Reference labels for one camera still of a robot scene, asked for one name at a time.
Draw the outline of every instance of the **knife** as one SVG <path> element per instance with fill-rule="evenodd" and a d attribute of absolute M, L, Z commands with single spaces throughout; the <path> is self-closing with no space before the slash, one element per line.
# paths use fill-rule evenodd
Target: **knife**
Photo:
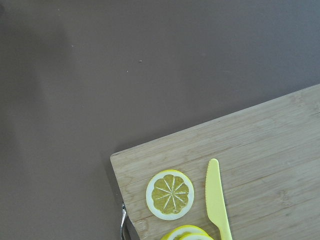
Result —
<path fill-rule="evenodd" d="M 209 161 L 206 171 L 205 205 L 210 221 L 220 230 L 221 240 L 232 240 L 221 186 L 219 162 L 214 158 Z"/>

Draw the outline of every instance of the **cutting board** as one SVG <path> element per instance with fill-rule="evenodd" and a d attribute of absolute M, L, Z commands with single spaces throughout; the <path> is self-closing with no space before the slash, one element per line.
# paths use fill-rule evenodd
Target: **cutting board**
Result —
<path fill-rule="evenodd" d="M 159 240 L 185 224 L 220 239 L 205 207 L 211 158 L 220 162 L 234 240 L 319 239 L 320 85 L 113 154 L 112 167 L 140 239 Z M 145 199 L 149 180 L 166 169 L 185 173 L 195 190 L 191 210 L 173 221 L 154 216 Z"/>

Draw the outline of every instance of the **metal handle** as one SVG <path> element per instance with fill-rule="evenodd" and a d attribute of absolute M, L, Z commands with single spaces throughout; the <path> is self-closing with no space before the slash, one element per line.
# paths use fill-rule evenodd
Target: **metal handle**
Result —
<path fill-rule="evenodd" d="M 121 221 L 121 226 L 120 226 L 120 237 L 121 240 L 125 240 L 124 237 L 124 226 L 125 226 L 125 222 L 127 219 L 128 215 L 127 215 L 127 210 L 126 210 L 126 206 L 125 203 L 122 203 L 122 221 Z"/>

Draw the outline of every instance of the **gray surface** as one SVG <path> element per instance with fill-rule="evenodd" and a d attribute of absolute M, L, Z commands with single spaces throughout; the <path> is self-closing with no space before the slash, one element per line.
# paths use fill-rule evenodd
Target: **gray surface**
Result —
<path fill-rule="evenodd" d="M 320 83 L 317 0 L 0 3 L 1 240 L 119 239 L 112 153 Z"/>

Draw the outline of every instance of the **knife blade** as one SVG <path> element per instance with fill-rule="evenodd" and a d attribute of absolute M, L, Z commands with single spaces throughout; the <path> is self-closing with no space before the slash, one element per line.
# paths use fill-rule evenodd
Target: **knife blade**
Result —
<path fill-rule="evenodd" d="M 219 162 L 214 158 L 209 161 L 206 171 L 205 205 L 210 221 L 220 230 L 221 240 L 232 240 L 221 185 Z"/>

